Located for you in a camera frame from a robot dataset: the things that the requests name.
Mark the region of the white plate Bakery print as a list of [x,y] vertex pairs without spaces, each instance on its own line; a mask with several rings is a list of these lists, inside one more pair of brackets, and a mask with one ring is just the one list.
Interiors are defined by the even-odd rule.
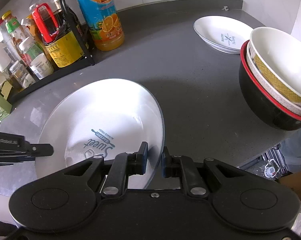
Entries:
[[247,24],[225,16],[205,16],[193,24],[194,31],[212,48],[227,54],[240,54],[253,29]]

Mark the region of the small white jar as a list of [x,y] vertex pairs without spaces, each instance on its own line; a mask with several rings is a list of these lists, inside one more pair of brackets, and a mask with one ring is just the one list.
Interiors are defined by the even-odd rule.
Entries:
[[31,70],[41,80],[54,72],[51,62],[44,53],[39,54],[31,63]]

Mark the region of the black metal shelf rack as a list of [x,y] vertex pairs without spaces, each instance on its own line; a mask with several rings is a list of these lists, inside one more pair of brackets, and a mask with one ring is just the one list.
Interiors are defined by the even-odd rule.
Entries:
[[[4,7],[8,3],[9,0],[0,0],[0,9]],[[74,35],[79,42],[81,48],[84,51],[84,56],[82,56],[79,60],[72,63],[71,65],[64,67],[64,68],[58,68],[55,62],[52,62],[52,65],[55,69],[55,71],[50,74],[49,76],[37,81],[34,85],[31,85],[30,87],[20,91],[20,92],[14,92],[12,95],[8,97],[8,102],[11,104],[14,104],[18,102],[19,100],[23,99],[27,95],[31,94],[32,92],[62,78],[69,74],[72,74],[78,70],[87,68],[88,66],[93,66],[97,61],[94,59],[94,52],[96,52],[95,45],[93,43],[93,39],[91,37],[91,34],[89,32],[89,28],[86,24],[81,26],[82,34],[78,32],[77,29],[75,29],[75,23],[74,21],[70,22],[71,30],[74,32]]]

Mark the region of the white plate Sweet print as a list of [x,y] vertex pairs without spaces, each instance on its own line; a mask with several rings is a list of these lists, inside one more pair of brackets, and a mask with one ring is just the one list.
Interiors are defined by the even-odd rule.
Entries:
[[165,122],[155,96],[125,79],[90,83],[67,96],[46,120],[39,143],[54,153],[35,161],[43,178],[95,155],[112,160],[119,153],[137,152],[148,144],[143,175],[129,177],[130,189],[145,189],[153,179],[165,143]]

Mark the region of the orange juice bottle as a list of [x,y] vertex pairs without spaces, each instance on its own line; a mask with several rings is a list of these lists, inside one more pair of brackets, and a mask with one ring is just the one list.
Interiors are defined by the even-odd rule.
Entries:
[[125,35],[114,0],[77,0],[94,44],[110,51],[123,44]]

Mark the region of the red and black bowl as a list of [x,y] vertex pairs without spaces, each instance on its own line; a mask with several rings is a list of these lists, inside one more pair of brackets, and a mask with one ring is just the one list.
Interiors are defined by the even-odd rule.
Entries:
[[267,125],[285,131],[301,129],[301,116],[277,102],[257,81],[246,60],[246,41],[240,49],[239,85],[243,97],[255,113]]

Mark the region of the white ribbed bowl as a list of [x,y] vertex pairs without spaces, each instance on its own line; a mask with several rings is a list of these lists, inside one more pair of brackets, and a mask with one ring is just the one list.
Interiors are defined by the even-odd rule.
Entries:
[[253,76],[257,79],[259,84],[283,107],[290,110],[291,112],[301,116],[301,107],[290,102],[287,98],[285,98],[282,94],[280,94],[277,90],[270,85],[270,83],[265,79],[265,77],[259,72],[257,67],[255,66],[253,60],[251,59],[249,43],[246,47],[246,61],[247,65],[249,66]]

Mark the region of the white bowl yellow pattern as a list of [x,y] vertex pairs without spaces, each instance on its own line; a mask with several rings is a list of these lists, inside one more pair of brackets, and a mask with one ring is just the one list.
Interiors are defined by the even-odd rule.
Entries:
[[301,103],[301,42],[281,30],[258,27],[251,32],[250,48],[268,82],[287,99]]

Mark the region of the soy sauce bottle yellow label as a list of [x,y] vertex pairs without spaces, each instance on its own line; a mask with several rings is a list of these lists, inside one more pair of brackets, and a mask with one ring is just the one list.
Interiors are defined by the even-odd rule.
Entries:
[[84,58],[59,0],[32,0],[29,6],[44,47],[55,64],[64,68]]

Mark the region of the sauce bottle green label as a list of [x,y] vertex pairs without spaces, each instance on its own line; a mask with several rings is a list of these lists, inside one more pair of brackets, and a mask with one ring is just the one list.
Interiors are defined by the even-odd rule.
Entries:
[[9,10],[5,12],[1,18],[5,23],[7,32],[11,37],[11,40],[13,42],[14,47],[17,50],[17,53],[22,58],[23,62],[26,65],[28,65],[26,61],[26,56],[24,55],[23,51],[20,50],[19,45],[28,37],[31,41],[35,42],[35,44],[37,44],[37,42],[34,40],[31,34],[24,27],[22,27],[17,18],[12,15],[12,11]]

